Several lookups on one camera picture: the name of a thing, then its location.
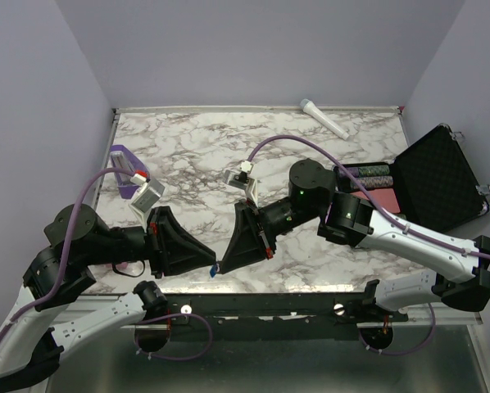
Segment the blue key tag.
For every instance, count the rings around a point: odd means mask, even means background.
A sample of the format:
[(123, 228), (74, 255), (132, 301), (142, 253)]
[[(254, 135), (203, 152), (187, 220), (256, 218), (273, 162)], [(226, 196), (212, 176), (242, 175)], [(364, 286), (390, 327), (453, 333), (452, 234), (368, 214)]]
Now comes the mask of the blue key tag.
[(211, 270), (210, 270), (210, 276), (212, 278), (214, 278), (220, 271), (220, 265), (219, 264), (214, 264), (212, 267), (211, 267)]

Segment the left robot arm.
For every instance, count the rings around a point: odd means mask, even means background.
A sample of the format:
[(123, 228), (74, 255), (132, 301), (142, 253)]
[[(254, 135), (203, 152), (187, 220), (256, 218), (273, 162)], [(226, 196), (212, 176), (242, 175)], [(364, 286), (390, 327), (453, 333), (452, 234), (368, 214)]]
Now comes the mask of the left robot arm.
[(90, 266), (141, 262), (162, 278), (216, 262), (215, 252), (182, 228), (168, 206), (151, 210), (148, 228), (109, 228), (90, 206), (67, 206), (44, 232), (50, 245), (28, 267), (0, 327), (0, 392), (35, 386), (94, 337), (133, 323), (156, 323), (169, 312), (158, 286), (141, 281), (106, 308), (55, 326), (54, 319), (96, 282)]

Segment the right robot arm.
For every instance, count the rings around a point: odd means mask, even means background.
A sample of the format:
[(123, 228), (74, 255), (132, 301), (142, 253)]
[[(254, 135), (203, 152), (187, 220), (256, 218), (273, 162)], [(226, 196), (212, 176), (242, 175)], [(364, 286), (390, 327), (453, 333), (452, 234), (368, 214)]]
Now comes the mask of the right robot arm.
[(285, 198), (262, 208), (247, 199), (234, 209), (233, 235), (211, 275), (273, 258), (278, 236), (319, 219), (317, 234), (328, 242), (385, 251), (424, 266), (408, 277), (367, 283), (359, 304), (361, 314), (371, 321), (433, 302), (478, 312), (490, 300), (490, 255), (479, 253), (479, 241), (436, 233), (339, 192), (335, 173), (315, 160), (291, 166)]

